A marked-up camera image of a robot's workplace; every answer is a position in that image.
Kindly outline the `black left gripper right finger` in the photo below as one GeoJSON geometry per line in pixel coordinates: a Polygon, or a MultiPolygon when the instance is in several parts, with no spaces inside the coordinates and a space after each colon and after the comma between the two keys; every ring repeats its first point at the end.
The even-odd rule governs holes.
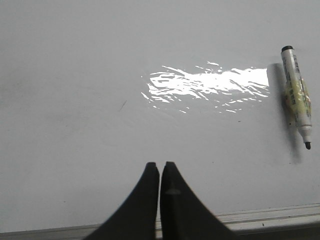
{"type": "Polygon", "coordinates": [[[160,219],[164,240],[236,240],[188,186],[174,162],[166,162],[161,178],[160,219]]]}

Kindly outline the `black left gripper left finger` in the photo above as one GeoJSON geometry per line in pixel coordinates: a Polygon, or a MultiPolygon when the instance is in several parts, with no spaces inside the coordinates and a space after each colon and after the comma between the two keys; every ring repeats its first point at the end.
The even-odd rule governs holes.
{"type": "Polygon", "coordinates": [[[86,240],[154,240],[160,174],[148,162],[136,186],[116,212],[86,240]]]}

